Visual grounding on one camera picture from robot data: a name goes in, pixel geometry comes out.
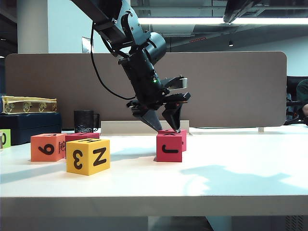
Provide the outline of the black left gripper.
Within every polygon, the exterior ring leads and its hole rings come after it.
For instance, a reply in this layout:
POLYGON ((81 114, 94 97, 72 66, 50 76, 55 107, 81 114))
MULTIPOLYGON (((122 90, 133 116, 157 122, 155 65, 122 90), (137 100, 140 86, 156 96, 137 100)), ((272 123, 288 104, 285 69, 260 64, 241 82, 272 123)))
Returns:
POLYGON ((155 131, 162 130, 156 110, 162 105, 162 116, 171 128, 180 133, 182 104, 191 97, 190 93, 170 94, 171 90, 185 88, 186 78, 179 76, 160 80, 154 65, 166 54, 165 51, 130 51, 122 53, 118 63, 127 74, 135 99, 127 104, 134 116, 155 131))

